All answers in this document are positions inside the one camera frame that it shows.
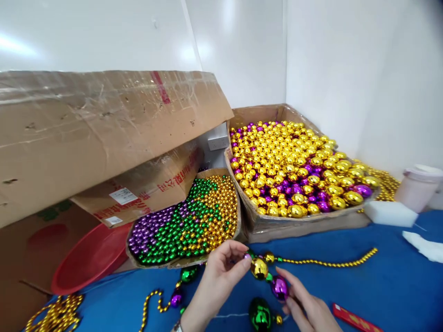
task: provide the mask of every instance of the label sticker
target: label sticker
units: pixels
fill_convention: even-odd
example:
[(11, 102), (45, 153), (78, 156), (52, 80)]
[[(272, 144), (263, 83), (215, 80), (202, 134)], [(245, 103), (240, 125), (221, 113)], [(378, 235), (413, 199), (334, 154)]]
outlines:
[(115, 224), (118, 224), (119, 222), (122, 222), (122, 221), (123, 221), (123, 220), (120, 219), (119, 217), (115, 217), (115, 216), (113, 216), (113, 217), (111, 217), (111, 218), (106, 218), (105, 220), (106, 220), (106, 221), (109, 221), (109, 222), (111, 223), (111, 225), (115, 225)]
[(109, 194), (109, 196), (115, 199), (120, 205), (125, 205), (138, 199), (138, 197), (130, 192), (128, 188), (122, 188), (120, 190), (114, 191), (113, 193)]

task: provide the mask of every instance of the red packet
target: red packet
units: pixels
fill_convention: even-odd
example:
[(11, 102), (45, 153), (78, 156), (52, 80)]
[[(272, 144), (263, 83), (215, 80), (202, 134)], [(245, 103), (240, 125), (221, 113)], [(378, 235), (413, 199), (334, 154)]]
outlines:
[(354, 326), (360, 331), (383, 332), (381, 328), (375, 326), (374, 324), (371, 324), (367, 320), (364, 320), (363, 318), (357, 316), (356, 314), (353, 314), (352, 312), (344, 309), (343, 307), (340, 307), (338, 304), (335, 303), (332, 304), (332, 313), (334, 314), (335, 317), (344, 320), (349, 325)]

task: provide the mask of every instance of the hand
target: hand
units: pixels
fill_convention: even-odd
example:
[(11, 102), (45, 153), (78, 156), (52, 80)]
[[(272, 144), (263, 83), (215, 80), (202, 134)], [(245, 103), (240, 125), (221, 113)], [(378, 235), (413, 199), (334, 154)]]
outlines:
[[(300, 332), (343, 332), (323, 300), (309, 294), (300, 280), (288, 271), (278, 267), (276, 269), (291, 284), (283, 311), (292, 315)], [(296, 301), (303, 306), (307, 318)]]
[(227, 240), (210, 253), (202, 280), (181, 317), (184, 332), (204, 331), (217, 315), (234, 286), (251, 267), (251, 258), (243, 258), (247, 250), (244, 244)]

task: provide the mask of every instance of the red plastic basin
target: red plastic basin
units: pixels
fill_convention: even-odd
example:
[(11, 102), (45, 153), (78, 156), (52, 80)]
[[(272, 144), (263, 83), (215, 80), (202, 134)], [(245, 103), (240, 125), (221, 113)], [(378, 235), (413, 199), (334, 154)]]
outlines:
[(126, 238), (130, 227), (126, 224), (108, 229), (100, 224), (86, 234), (57, 268), (52, 292), (72, 294), (119, 268), (128, 258)]

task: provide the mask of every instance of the white wall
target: white wall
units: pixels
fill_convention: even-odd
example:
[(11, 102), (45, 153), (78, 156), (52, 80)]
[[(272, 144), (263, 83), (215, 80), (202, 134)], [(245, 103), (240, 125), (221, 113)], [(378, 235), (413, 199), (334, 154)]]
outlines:
[(443, 18), (434, 0), (288, 0), (287, 102), (351, 157), (401, 178), (443, 167)]
[[(285, 101), (284, 0), (0, 2), (0, 71), (211, 71), (232, 107)], [(207, 160), (224, 165), (201, 137)]]

